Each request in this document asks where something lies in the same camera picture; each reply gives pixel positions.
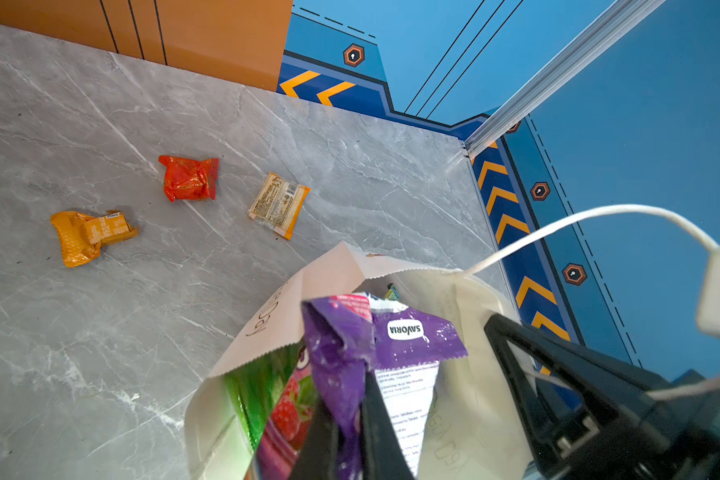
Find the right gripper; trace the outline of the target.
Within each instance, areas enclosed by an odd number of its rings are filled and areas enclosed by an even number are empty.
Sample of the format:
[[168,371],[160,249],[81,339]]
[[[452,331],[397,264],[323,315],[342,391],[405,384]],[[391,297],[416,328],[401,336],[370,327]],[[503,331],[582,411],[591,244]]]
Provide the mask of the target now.
[[484,332],[546,479],[720,479],[720,391],[657,401],[667,381],[494,314]]

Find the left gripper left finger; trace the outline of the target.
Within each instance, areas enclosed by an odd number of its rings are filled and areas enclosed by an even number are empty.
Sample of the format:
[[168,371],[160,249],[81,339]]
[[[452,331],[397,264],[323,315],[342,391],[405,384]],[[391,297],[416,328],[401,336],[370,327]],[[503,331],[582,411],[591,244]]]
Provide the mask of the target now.
[[288,477],[289,480],[336,480],[337,458],[342,442],[338,424],[323,401],[319,401],[307,438]]

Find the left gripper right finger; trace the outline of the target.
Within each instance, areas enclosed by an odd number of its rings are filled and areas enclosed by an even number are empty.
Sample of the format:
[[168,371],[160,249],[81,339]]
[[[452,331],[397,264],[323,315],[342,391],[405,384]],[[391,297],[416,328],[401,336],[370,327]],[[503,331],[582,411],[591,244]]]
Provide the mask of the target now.
[[363,478],[414,480],[373,372],[365,375],[365,393],[360,413]]

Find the green chips bag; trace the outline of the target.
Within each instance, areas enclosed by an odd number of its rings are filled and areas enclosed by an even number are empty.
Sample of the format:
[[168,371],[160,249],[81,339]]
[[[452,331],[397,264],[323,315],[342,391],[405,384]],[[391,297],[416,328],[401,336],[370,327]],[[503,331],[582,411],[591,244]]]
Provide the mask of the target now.
[[267,421],[296,369],[302,342],[273,350],[222,376],[243,433],[256,450]]

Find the white paper gift bag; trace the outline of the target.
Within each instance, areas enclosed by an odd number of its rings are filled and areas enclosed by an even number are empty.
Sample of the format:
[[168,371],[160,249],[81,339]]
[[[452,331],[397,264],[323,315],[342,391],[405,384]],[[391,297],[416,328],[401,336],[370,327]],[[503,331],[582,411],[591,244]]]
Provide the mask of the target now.
[[436,386],[446,423],[456,432],[455,450],[492,479],[518,478],[530,459],[520,421],[510,409],[508,386],[486,341],[477,336],[480,315],[515,317],[525,298],[501,294],[481,280],[484,262],[449,270],[365,252],[347,243],[309,263],[259,308],[235,337],[192,397],[185,415],[185,443],[194,479],[239,479],[253,449],[242,431],[222,376],[273,350],[298,343],[304,334],[304,300],[367,291],[392,282],[404,304],[451,321],[468,349],[440,371]]

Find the purple snack packet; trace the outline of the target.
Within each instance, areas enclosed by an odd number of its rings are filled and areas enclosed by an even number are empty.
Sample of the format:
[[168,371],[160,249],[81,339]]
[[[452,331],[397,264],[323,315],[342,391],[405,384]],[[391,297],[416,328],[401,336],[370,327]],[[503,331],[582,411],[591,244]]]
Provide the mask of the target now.
[[269,416],[245,474],[288,479],[323,401],[342,442],[337,479],[364,479],[361,403],[373,372],[405,460],[416,477],[439,365],[466,356],[453,324],[367,293],[308,300],[296,369]]

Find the orange candy wrapper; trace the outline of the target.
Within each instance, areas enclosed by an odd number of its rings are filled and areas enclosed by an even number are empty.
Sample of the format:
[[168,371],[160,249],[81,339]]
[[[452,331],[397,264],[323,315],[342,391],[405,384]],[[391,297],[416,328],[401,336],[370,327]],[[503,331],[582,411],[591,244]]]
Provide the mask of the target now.
[[67,268],[90,263],[101,255],[104,246],[136,237],[139,230],[132,226],[120,210],[93,217],[75,211],[63,211],[50,217]]

